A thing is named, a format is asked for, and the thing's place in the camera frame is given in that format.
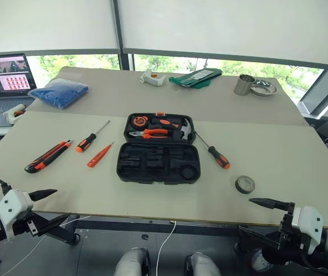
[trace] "orange screwdriver handle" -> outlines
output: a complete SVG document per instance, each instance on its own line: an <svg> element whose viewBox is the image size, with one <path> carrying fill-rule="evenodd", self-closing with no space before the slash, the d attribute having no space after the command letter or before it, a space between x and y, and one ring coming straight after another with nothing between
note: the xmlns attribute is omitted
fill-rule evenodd
<svg viewBox="0 0 328 276"><path fill-rule="evenodd" d="M222 154L220 154L213 145L209 147L209 153L211 153L213 157L215 157L217 163L219 163L221 167L230 168L229 161Z"/></svg>
<svg viewBox="0 0 328 276"><path fill-rule="evenodd" d="M78 144L78 146L76 147L76 151L84 152L91 145L91 142L96 139L96 137L96 134L91 133L89 137L87 137L81 143Z"/></svg>
<svg viewBox="0 0 328 276"><path fill-rule="evenodd" d="M108 152L108 150L111 148L111 145L108 145L107 147L105 147L101 152L99 152L98 154L95 155L94 158L91 159L91 161L89 161L87 163L87 166L89 166L90 168L95 167L95 165L105 156L105 154Z"/></svg>

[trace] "floor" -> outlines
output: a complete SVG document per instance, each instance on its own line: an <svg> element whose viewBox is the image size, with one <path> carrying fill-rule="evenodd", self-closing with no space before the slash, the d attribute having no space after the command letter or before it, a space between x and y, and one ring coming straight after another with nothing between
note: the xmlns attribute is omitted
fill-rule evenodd
<svg viewBox="0 0 328 276"><path fill-rule="evenodd" d="M53 214L42 214L47 219ZM93 220L104 218L91 217ZM70 246L51 237L45 237L39 246L17 268L7 276L97 276L113 275L115 265L124 252L132 247L146 247L150 253L152 269L155 274L157 253L167 233L143 233L124 231L103 231L78 229L82 239L76 246ZM0 242L0 275L4 275L22 260L41 237L31 237L29 233L17 236L13 241ZM223 276L233 275L314 275L308 270L291 264L274 267L264 274L250 271L249 257L241 260L234 252L234 237L199 236L173 234L161 251L159 263L160 276L183 275L184 258L194 252L210 256Z"/></svg>

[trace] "screwdriver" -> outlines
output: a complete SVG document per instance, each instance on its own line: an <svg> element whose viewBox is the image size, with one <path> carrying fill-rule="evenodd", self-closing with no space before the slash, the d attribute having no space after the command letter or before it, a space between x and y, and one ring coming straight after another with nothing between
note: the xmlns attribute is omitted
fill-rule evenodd
<svg viewBox="0 0 328 276"><path fill-rule="evenodd" d="M91 159L91 161L89 161L87 163L87 165L90 168L95 167L95 165L105 156L105 154L108 152L108 150L111 148L111 146L114 144L114 142L112 142L111 144L107 145L101 152L99 152L98 154L95 155L94 158Z"/></svg>
<svg viewBox="0 0 328 276"><path fill-rule="evenodd" d="M87 137L86 139L84 139L81 143L78 144L78 146L76 147L76 151L78 152L84 152L92 143L93 140L96 139L97 134L108 124L110 123L110 120L101 127L101 129L99 129L98 131L96 131L95 133L91 133L89 135L89 137Z"/></svg>
<svg viewBox="0 0 328 276"><path fill-rule="evenodd" d="M202 142L204 142L204 144L206 145L206 146L208 146L208 148L209 148L209 153L211 153L214 157L215 157L215 159L216 159L216 161L217 161L217 163L219 163L219 165L221 166L221 167L223 167L223 168L230 168L230 163L229 163L229 161L222 155L222 154L220 154L216 149L215 149L215 147L212 145L211 147L198 135L198 137L202 140Z"/></svg>

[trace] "beige tabletop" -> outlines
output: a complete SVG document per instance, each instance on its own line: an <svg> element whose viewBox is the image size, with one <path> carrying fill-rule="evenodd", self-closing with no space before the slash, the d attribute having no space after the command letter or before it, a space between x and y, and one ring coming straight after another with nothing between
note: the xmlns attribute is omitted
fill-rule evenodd
<svg viewBox="0 0 328 276"><path fill-rule="evenodd" d="M86 152L75 146L97 125L111 120ZM58 189L35 203L34 210L103 216L278 224L284 212L248 201L265 197L314 206L328 226L328 149L307 126L194 121L202 137L231 162L219 167L196 139L201 176L194 184L152 185L123 182L116 173L118 152L125 143L126 117L52 112L26 112L0 142L0 178L14 189ZM36 174L24 167L62 140L73 145ZM111 150L96 165L87 162L106 145ZM251 177L255 190L239 193L234 181Z"/></svg>
<svg viewBox="0 0 328 276"><path fill-rule="evenodd" d="M277 94L260 97L252 93L235 94L236 76L219 76L208 87L190 89L170 82L154 87L141 83L141 75L142 72L64 67L57 78L85 83L89 92L65 110L40 100L34 101L28 110L122 117L135 112L161 111L186 114L201 121L308 126L274 78L265 79L276 85Z"/></svg>

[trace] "blue packaging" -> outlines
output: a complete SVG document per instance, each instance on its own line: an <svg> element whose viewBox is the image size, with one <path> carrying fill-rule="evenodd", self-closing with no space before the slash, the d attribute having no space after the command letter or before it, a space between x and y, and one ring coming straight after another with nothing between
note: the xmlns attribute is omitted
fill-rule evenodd
<svg viewBox="0 0 328 276"><path fill-rule="evenodd" d="M66 79L54 79L44 88L36 88L28 92L29 96L39 98L56 108L64 109L85 94L88 86Z"/></svg>

